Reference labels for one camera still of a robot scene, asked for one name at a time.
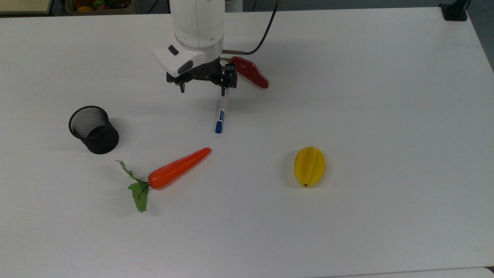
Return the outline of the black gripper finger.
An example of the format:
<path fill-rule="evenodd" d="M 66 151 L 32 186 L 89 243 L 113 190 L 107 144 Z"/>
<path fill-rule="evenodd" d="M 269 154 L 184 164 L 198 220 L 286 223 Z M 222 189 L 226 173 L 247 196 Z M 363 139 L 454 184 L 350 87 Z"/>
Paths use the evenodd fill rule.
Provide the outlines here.
<path fill-rule="evenodd" d="M 236 65 L 234 63 L 226 63 L 226 65 L 218 63 L 210 75 L 210 81 L 221 87 L 221 96 L 225 97 L 227 90 L 237 88 L 238 74 Z"/>
<path fill-rule="evenodd" d="M 180 87 L 180 92 L 185 93 L 185 84 L 192 80 L 192 75 L 189 73 L 184 73 L 178 77 L 173 77 L 171 74 L 166 73 L 166 81 L 171 84 L 175 84 Z"/>

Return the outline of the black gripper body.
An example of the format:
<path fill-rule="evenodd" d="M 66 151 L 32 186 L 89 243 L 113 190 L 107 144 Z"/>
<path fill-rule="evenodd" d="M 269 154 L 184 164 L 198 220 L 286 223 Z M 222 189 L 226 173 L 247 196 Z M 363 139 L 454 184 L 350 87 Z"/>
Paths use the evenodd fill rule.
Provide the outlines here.
<path fill-rule="evenodd" d="M 185 81 L 222 81 L 224 74 L 221 69 L 220 61 L 212 61 L 187 71 L 184 76 Z"/>

